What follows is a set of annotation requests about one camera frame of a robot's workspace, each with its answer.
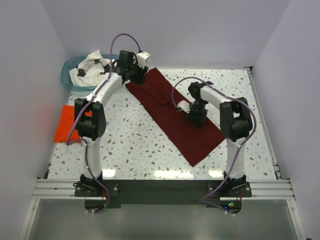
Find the dark red t-shirt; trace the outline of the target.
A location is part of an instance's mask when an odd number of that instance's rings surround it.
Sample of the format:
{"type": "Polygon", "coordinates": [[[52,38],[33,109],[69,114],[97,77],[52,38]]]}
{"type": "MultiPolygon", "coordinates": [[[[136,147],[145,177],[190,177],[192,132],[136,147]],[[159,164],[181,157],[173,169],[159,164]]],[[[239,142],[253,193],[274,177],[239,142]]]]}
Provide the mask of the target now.
{"type": "Polygon", "coordinates": [[[129,82],[127,90],[143,105],[148,114],[194,167],[225,140],[221,130],[208,118],[202,128],[177,112],[172,102],[172,84],[157,68],[148,71],[142,85],[129,82]]]}

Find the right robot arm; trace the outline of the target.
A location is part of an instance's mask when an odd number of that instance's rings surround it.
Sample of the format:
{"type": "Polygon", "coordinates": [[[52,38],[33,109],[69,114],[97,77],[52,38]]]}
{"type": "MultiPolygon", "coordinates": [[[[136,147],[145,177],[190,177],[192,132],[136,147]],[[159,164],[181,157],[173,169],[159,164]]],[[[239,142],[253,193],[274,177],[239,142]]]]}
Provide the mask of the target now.
{"type": "Polygon", "coordinates": [[[257,128],[257,119],[244,97],[233,98],[215,89],[211,82],[193,82],[188,87],[194,98],[186,111],[188,119],[202,127],[207,116],[205,106],[211,104],[219,110],[220,130],[227,143],[227,165],[224,179],[202,201],[216,193],[238,190],[245,186],[245,145],[257,128]]]}

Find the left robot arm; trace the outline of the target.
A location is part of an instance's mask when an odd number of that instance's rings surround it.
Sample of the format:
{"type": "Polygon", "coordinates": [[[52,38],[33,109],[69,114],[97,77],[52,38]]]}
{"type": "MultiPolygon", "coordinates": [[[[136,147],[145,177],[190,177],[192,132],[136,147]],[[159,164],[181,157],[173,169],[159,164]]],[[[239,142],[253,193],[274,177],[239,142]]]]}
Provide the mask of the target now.
{"type": "Polygon", "coordinates": [[[80,181],[75,183],[77,191],[88,193],[92,197],[110,198],[110,192],[103,184],[100,148],[101,138],[107,129],[104,107],[111,96],[130,81],[142,85],[149,70],[147,63],[151,54],[140,50],[138,53],[121,50],[118,59],[95,59],[98,76],[105,79],[85,98],[74,102],[74,125],[80,141],[84,143],[84,172],[80,181]]]}

